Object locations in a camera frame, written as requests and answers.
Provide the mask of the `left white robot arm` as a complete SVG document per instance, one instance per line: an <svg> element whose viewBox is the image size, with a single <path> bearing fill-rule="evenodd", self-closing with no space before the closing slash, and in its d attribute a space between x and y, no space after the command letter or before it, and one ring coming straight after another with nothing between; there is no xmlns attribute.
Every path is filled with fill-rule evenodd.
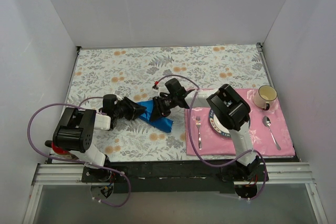
<svg viewBox="0 0 336 224"><path fill-rule="evenodd" d="M108 181L113 172L109 158L93 144L94 130L111 131L118 119L135 120L146 111L129 98L118 99L115 94L103 96L102 108L65 108L53 134L52 148L69 152L78 160L89 164L89 174L100 182Z"/></svg>

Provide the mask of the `blue cloth napkin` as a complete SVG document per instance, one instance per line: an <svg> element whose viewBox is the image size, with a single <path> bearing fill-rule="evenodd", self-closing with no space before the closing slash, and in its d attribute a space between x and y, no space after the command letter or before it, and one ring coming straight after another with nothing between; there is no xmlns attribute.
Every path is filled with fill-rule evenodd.
<svg viewBox="0 0 336 224"><path fill-rule="evenodd" d="M141 101L137 103L138 105L146 107L145 112L141 114L138 118L142 121L148 123L149 125L157 128L158 130L171 133L173 121L168 118L159 118L155 121L150 121L150 117L152 115L154 103L152 100Z"/></svg>

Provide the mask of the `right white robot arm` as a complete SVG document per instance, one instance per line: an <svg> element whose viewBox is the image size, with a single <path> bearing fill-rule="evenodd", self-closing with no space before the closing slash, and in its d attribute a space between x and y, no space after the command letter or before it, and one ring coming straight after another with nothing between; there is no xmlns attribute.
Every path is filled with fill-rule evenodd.
<svg viewBox="0 0 336 224"><path fill-rule="evenodd" d="M210 108L221 125L228 129L236 158L225 164L215 165L202 159L200 154L196 156L202 163L213 168L235 166L242 180L248 181L254 178L262 157L254 150L249 135L250 106L247 102L228 84L218 89L201 90L196 87L186 90L176 78L173 78L167 81L165 86L168 92L161 92L153 98L150 122L169 116L171 109L177 106L188 109L188 134L192 147L195 147L192 140L192 109Z"/></svg>

